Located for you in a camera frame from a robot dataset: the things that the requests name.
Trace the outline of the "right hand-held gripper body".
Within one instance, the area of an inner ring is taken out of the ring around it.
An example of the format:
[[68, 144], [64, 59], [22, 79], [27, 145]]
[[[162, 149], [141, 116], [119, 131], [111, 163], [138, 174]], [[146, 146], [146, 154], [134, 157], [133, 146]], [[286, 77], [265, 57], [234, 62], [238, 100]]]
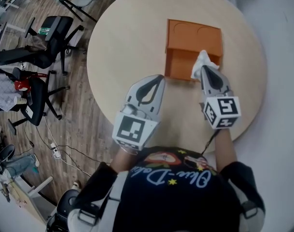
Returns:
[[212, 129], [227, 129], [232, 127], [241, 117], [239, 98], [233, 91], [215, 94], [203, 92], [202, 112]]

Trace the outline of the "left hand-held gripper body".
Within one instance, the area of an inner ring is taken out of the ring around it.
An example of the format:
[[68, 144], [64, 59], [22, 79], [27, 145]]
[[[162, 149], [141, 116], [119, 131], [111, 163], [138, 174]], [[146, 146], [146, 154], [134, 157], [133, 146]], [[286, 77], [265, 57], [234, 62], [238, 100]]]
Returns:
[[116, 114], [112, 138], [120, 146], [141, 151], [154, 134], [159, 119], [130, 103], [125, 103]]

